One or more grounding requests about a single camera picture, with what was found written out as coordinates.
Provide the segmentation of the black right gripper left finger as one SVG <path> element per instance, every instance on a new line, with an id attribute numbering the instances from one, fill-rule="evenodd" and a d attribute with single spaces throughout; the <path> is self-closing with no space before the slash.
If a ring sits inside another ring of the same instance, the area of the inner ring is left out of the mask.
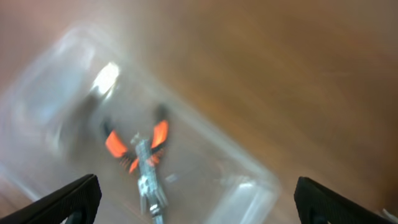
<path id="1" fill-rule="evenodd" d="M 1 218 L 1 224 L 93 224 L 102 198 L 98 177 L 87 174 Z"/>

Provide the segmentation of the orange black needle-nose pliers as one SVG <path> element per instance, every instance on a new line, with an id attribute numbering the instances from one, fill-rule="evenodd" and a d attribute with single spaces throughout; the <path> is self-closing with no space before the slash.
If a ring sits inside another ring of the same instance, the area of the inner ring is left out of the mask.
<path id="1" fill-rule="evenodd" d="M 151 156 L 147 161 L 150 166 L 156 166 L 160 163 L 160 159 L 164 155 L 164 151 L 168 145 L 170 132 L 170 119 L 167 107 L 159 105 L 154 115 L 155 122 L 153 134 L 149 139 Z M 110 119 L 103 120 L 101 130 L 104 135 L 104 145 L 108 152 L 118 160 L 119 164 L 124 167 L 129 174 L 135 173 L 135 171 L 139 169 L 139 158 L 133 150 L 130 150 L 127 145 L 123 143 Z"/>

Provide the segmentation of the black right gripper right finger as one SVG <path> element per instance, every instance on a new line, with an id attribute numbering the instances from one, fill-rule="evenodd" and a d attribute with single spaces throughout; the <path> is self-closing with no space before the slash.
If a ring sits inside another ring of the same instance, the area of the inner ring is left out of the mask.
<path id="1" fill-rule="evenodd" d="M 308 177 L 299 177 L 294 192 L 301 224 L 393 224 Z"/>

